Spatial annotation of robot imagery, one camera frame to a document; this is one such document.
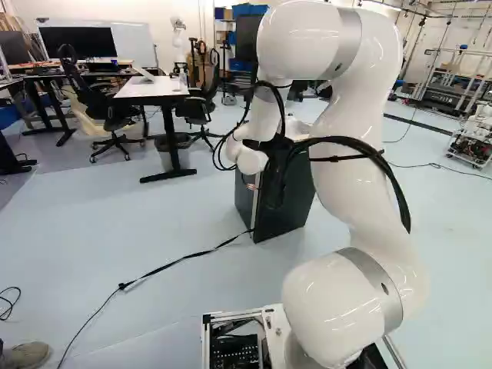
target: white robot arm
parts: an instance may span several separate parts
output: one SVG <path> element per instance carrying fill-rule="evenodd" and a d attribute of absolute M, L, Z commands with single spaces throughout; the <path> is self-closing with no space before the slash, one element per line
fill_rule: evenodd
<path fill-rule="evenodd" d="M 294 78 L 333 80 L 331 103 L 311 137 L 348 136 L 381 149 L 384 103 L 402 60 L 389 19 L 326 2 L 285 2 L 263 17 L 257 50 L 258 79 L 277 86 L 284 100 Z M 268 161 L 242 140 L 271 140 L 279 120 L 272 91 L 257 88 L 250 121 L 226 146 L 241 172 L 262 171 Z M 360 154 L 333 143 L 309 150 L 311 158 Z M 424 304 L 427 276 L 371 159 L 311 162 L 311 171 L 323 206 L 348 225 L 351 245 L 295 268 L 282 302 L 291 339 L 317 364 L 339 368 Z"/>

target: shoe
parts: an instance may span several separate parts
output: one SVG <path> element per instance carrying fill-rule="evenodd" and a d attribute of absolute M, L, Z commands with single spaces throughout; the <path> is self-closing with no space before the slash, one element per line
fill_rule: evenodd
<path fill-rule="evenodd" d="M 3 350 L 0 369 L 36 369 L 49 359 L 50 348 L 43 342 L 20 344 Z"/>

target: office chair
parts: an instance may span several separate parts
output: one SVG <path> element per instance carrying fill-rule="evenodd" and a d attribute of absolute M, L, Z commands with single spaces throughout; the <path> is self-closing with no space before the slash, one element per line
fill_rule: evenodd
<path fill-rule="evenodd" d="M 176 106 L 175 114 L 177 117 L 184 117 L 185 121 L 190 125 L 200 125 L 199 132 L 190 133 L 191 136 L 194 136 L 191 142 L 196 142 L 199 139 L 202 139 L 213 151 L 214 146 L 208 140 L 208 138 L 219 138 L 222 136 L 210 133 L 208 128 L 205 128 L 205 125 L 211 121 L 210 113 L 215 110 L 215 103 L 212 100 L 217 94 L 218 86 L 221 80 L 219 73 L 220 57 L 217 50 L 215 50 L 214 48 L 210 51 L 208 59 L 211 66 L 211 82 L 207 87 L 207 75 L 205 74 L 205 64 L 207 63 L 205 62 L 205 53 L 206 49 L 205 51 L 203 51 L 203 54 L 201 54 L 202 67 L 204 72 L 204 81 L 202 83 L 202 86 L 200 88 L 188 88 L 191 96 L 189 98 L 185 98 L 182 103 Z"/>
<path fill-rule="evenodd" d="M 145 146 L 144 139 L 130 139 L 126 135 L 117 136 L 115 131 L 122 129 L 127 125 L 133 125 L 131 117 L 140 115 L 139 108 L 128 107 L 113 107 L 110 105 L 111 98 L 115 95 L 110 89 L 112 85 L 108 82 L 95 83 L 88 85 L 81 77 L 77 68 L 77 55 L 74 48 L 69 44 L 63 44 L 58 49 L 58 57 L 60 58 L 61 66 L 65 71 L 65 76 L 68 83 L 73 88 L 78 100 L 87 106 L 85 113 L 89 118 L 102 119 L 105 121 L 103 129 L 106 132 L 111 132 L 111 138 L 104 141 L 92 142 L 92 149 L 97 150 L 91 154 L 89 161 L 95 163 L 98 155 L 106 152 L 112 147 L 120 149 L 125 154 L 125 160 L 130 160 L 130 154 L 122 144 L 140 144 Z"/>

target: gray floor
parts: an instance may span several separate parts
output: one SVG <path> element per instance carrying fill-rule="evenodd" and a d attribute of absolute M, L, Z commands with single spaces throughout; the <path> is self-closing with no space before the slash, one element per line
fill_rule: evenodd
<path fill-rule="evenodd" d="M 313 121 L 324 106 L 306 100 L 288 111 Z M 413 114 L 394 103 L 388 109 Z M 456 124 L 427 112 L 417 115 L 436 126 Z M 219 104 L 209 128 L 226 132 L 240 117 L 239 105 Z M 161 116 L 151 124 L 161 131 Z M 183 121 L 176 125 L 188 129 Z M 398 139 L 406 129 L 385 119 L 384 140 Z M 385 147 L 385 156 L 399 165 L 435 161 L 476 173 L 444 157 L 448 140 L 411 127 L 403 141 Z M 233 174 L 213 168 L 205 144 L 192 149 L 196 176 L 141 185 L 141 176 L 160 170 L 151 145 L 135 148 L 130 162 L 115 151 L 92 166 L 87 143 L 75 137 L 56 148 L 53 135 L 14 141 L 16 152 L 41 164 L 27 181 L 8 178 L 8 186 L 18 181 L 18 189 L 0 211 L 0 287 L 23 291 L 12 319 L 0 324 L 1 336 L 7 345 L 47 341 L 53 347 L 48 367 L 55 367 L 73 334 L 119 282 L 244 230 L 233 203 Z M 395 173 L 411 207 L 412 238 L 428 266 L 432 294 L 394 340 L 410 369 L 490 367 L 491 183 L 444 169 Z M 277 303 L 289 270 L 347 243 L 347 227 L 316 201 L 304 229 L 261 244 L 242 236 L 228 249 L 118 295 L 77 340 L 66 367 L 199 367 L 201 314 Z"/>

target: computer monitor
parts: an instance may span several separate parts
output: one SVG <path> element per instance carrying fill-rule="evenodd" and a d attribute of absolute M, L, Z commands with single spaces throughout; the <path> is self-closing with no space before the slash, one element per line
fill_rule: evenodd
<path fill-rule="evenodd" d="M 236 59 L 258 62 L 256 35 L 263 15 L 239 15 L 236 19 Z"/>
<path fill-rule="evenodd" d="M 24 36 L 20 31 L 1 31 L 0 46 L 9 65 L 29 63 L 31 61 Z"/>
<path fill-rule="evenodd" d="M 80 59 L 107 58 L 116 54 L 109 27 L 39 27 L 49 58 L 58 58 L 58 48 L 70 44 Z"/>

